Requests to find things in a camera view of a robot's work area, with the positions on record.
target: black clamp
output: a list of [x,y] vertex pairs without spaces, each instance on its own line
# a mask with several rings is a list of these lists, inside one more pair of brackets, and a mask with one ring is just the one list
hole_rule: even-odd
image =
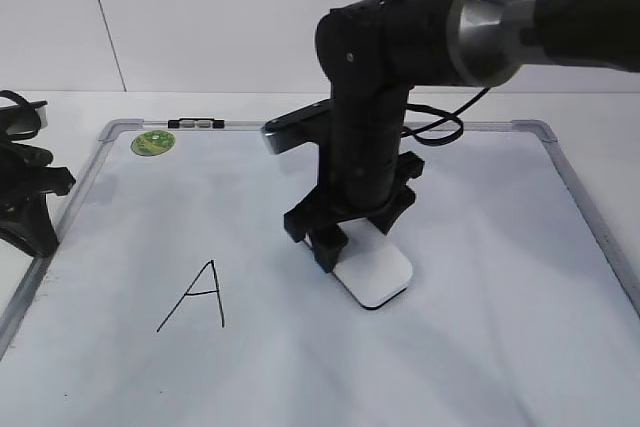
[[424,161],[413,152],[398,157],[395,180],[388,201],[375,210],[361,211],[346,205],[334,195],[330,186],[328,142],[331,135],[332,101],[316,104],[267,122],[262,133],[275,154],[312,142],[319,147],[317,186],[292,210],[284,215],[284,227],[294,242],[308,239],[316,262],[332,272],[340,252],[349,242],[338,226],[341,222],[368,219],[383,234],[416,200],[406,185],[422,175]]
[[0,239],[28,255],[47,257],[56,250],[58,237],[45,196],[67,195],[75,179],[66,168],[47,167],[53,162],[48,150],[15,143],[38,134],[39,110],[47,103],[28,102],[6,90],[0,97],[15,103],[0,108]]

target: white whiteboard surface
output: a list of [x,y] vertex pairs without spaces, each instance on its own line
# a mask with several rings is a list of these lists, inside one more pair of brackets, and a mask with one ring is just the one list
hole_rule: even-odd
[[[427,168],[391,239],[414,279],[377,312],[282,229],[311,146],[178,132],[141,158],[135,135],[0,362],[0,425],[638,424],[638,317],[534,135],[407,144]],[[156,333],[209,259],[226,326],[203,296]]]

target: black robotic arm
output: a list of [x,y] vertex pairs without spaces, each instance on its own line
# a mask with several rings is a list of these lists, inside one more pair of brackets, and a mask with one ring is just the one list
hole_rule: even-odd
[[[640,0],[364,0],[332,9],[316,51],[331,98],[267,123],[275,153],[319,146],[318,185],[285,214],[331,272],[348,239],[338,224],[369,219],[387,233],[415,201],[423,161],[399,155],[410,90],[501,85],[525,64],[640,71]],[[461,112],[473,103],[470,102]],[[453,114],[426,110],[458,123]],[[424,141],[438,145],[438,141]]]

